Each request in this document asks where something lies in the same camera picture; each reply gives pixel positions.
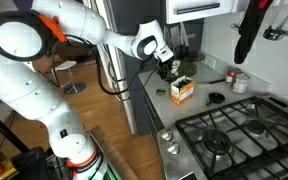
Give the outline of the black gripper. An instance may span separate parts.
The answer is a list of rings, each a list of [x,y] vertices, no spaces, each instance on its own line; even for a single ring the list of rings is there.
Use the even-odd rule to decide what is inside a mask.
[[[159,65],[157,73],[163,80],[171,80],[173,78],[171,70],[172,70],[172,60],[169,60]]]

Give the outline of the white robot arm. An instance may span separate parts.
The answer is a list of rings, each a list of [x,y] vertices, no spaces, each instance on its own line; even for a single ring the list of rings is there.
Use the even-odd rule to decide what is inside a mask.
[[[85,131],[76,110],[47,79],[27,66],[68,38],[108,44],[125,54],[165,62],[173,57],[157,21],[143,23],[135,36],[107,28],[104,18],[75,0],[34,0],[29,11],[0,13],[0,100],[48,129],[54,154],[67,160],[73,180],[103,180],[107,160]]]

